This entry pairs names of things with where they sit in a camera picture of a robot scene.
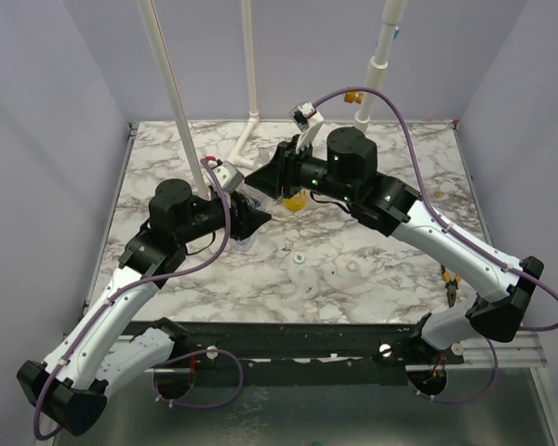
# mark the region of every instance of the bolt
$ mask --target bolt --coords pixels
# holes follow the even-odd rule
[[[207,350],[217,350],[217,347],[216,346],[208,346],[206,349]],[[215,358],[217,358],[218,355],[219,355],[219,353],[217,351],[211,351],[210,353],[206,354],[206,356],[212,361]]]
[[[452,351],[453,355],[455,356],[461,356],[463,354],[464,348],[459,342],[456,342],[455,344],[450,346],[450,351]]]
[[[379,352],[382,355],[382,358],[388,358],[391,356],[392,353],[391,346],[388,344],[381,344],[379,347]]]

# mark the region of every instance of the yellow object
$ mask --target yellow object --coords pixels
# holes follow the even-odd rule
[[[452,308],[457,301],[458,284],[461,282],[461,278],[460,276],[451,277],[450,272],[448,272],[444,265],[440,266],[440,272],[445,281],[446,300],[448,301],[448,306]]]
[[[296,195],[291,198],[283,199],[283,206],[286,207],[288,211],[298,212],[301,211],[306,205],[306,190],[300,190]]]
[[[345,93],[343,100],[345,100],[345,102],[348,102],[350,104],[353,104],[354,102],[361,104],[363,98],[364,98],[364,93],[362,93],[361,91],[348,91],[347,93]]]

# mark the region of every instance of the marble tabletop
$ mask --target marble tabletop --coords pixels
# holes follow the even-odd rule
[[[200,155],[224,158],[244,126],[243,122],[192,123],[194,145]],[[339,126],[324,126],[315,140],[316,156],[325,157],[326,135]],[[289,122],[262,122],[245,145],[244,155],[266,162],[279,141],[296,133],[298,129]],[[447,217],[483,238],[451,125],[415,124],[411,134],[431,200]],[[371,125],[367,135],[378,144],[379,170],[417,187],[399,126]],[[141,123],[92,301],[104,289],[126,242],[147,218],[155,187],[171,177],[192,182],[175,125]],[[439,265],[418,249],[368,230],[335,205],[318,204],[310,197],[295,214],[280,203],[267,211],[272,221],[257,233],[248,251],[227,248],[211,267],[169,281],[135,320],[413,323],[429,311],[446,308]],[[181,268],[211,256],[220,239],[203,253],[188,257]],[[208,241],[201,239],[190,248],[198,249]],[[303,264],[295,263],[296,253],[305,256]],[[471,287],[462,282],[458,299],[473,296]]]

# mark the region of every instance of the yellow pliers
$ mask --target yellow pliers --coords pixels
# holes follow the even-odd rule
[[[448,307],[452,308],[457,301],[458,283],[461,282],[461,278],[459,276],[455,276],[454,278],[451,277],[448,269],[446,269],[444,265],[440,266],[440,273],[443,275],[443,279],[445,281],[446,300],[448,301]]]

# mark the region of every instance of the orange connector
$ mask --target orange connector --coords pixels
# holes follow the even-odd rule
[[[363,98],[364,98],[364,93],[361,91],[348,91],[343,96],[343,100],[349,104],[353,104],[354,102],[361,104]]]

